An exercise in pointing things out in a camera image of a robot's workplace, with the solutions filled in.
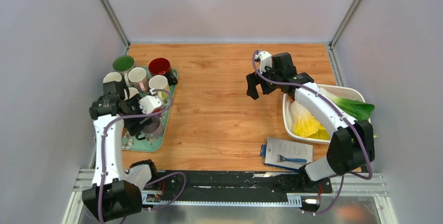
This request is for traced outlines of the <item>pink octagonal mug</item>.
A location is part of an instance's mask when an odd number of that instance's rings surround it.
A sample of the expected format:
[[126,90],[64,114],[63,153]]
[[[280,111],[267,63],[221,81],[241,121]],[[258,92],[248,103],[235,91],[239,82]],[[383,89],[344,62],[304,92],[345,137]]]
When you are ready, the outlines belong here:
[[139,92],[145,93],[149,90],[149,78],[147,71],[142,67],[133,68],[129,74],[128,78],[130,84],[136,88]]

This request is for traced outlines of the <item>mauve mug black handle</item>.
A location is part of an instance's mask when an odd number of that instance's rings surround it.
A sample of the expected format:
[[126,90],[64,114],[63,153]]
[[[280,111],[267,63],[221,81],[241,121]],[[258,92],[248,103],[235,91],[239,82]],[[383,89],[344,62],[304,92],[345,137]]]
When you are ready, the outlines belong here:
[[135,138],[137,140],[152,140],[162,136],[164,127],[159,116],[152,116],[141,120],[135,127]]

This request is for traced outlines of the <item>dark green octagonal mug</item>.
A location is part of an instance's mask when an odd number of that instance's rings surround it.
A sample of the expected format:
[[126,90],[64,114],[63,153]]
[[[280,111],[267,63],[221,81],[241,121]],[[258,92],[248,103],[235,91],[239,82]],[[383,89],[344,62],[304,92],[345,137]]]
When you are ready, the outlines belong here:
[[121,82],[123,80],[123,77],[118,72],[111,72],[105,75],[105,77],[102,80],[103,84],[109,83],[109,82]]

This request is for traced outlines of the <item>light green octagonal mug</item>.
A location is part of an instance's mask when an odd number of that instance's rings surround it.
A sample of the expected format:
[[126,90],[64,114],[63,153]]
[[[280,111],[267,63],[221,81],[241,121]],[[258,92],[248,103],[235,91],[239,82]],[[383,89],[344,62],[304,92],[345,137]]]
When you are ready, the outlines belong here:
[[[163,75],[153,76],[149,80],[149,87],[154,90],[161,89],[170,92],[168,80]],[[163,101],[169,100],[170,98],[169,94],[163,91],[158,91],[157,94],[163,99]]]

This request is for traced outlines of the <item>cream floral mug green inside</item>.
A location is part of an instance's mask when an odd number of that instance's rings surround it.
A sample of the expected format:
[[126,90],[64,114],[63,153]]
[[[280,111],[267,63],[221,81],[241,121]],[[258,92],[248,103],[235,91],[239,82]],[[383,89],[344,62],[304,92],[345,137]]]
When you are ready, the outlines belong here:
[[135,59],[129,55],[119,56],[112,63],[112,68],[122,76],[128,74],[134,67],[136,67]]

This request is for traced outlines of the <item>black skull mug red inside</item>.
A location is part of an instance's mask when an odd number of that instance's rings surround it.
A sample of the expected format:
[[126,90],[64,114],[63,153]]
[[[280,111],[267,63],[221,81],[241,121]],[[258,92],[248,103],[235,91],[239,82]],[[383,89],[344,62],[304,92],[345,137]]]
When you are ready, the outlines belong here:
[[156,58],[148,65],[148,70],[152,76],[161,75],[166,77],[170,86],[178,84],[178,79],[173,73],[171,63],[166,58]]

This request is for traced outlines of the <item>dark blue octagonal mug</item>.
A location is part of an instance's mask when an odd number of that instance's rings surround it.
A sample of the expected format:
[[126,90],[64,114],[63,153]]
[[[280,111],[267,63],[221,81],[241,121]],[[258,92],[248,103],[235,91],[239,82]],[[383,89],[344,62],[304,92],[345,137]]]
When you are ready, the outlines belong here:
[[125,99],[124,100],[131,99],[132,97],[139,94],[139,91],[134,87],[129,87],[127,89],[124,89],[124,92],[125,92]]

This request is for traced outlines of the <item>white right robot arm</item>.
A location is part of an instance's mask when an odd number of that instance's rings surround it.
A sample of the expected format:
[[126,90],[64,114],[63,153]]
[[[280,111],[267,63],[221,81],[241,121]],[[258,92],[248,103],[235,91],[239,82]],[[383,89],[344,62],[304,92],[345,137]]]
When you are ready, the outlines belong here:
[[254,100],[259,98],[257,86],[261,86],[265,95],[279,89],[303,105],[331,137],[325,157],[299,169],[298,185],[303,191],[311,192],[319,185],[319,180],[353,173],[362,166],[368,169],[364,178],[372,178],[374,130],[368,120],[357,120],[327,98],[310,75],[297,72],[288,52],[272,55],[256,50],[252,55],[252,67],[254,72],[246,76],[248,96]]

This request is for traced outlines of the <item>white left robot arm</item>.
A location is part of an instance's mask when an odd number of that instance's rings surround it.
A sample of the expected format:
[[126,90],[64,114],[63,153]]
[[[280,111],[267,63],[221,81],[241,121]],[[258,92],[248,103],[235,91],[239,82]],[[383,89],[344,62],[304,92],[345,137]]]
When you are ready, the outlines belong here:
[[82,201],[100,222],[125,218],[141,212],[142,191],[155,189],[160,182],[151,160],[123,168],[122,136],[125,120],[142,120],[146,114],[136,112],[125,101],[129,94],[123,82],[103,84],[103,95],[89,108],[96,135],[96,166],[90,189],[82,192]]

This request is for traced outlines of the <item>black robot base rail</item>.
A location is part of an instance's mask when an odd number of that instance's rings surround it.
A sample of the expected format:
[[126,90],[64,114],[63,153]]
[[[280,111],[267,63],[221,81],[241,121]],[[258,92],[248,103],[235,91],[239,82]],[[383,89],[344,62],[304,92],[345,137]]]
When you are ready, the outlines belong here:
[[296,172],[161,170],[142,192],[144,204],[166,203],[288,203],[290,196],[332,193],[329,179],[302,182]]

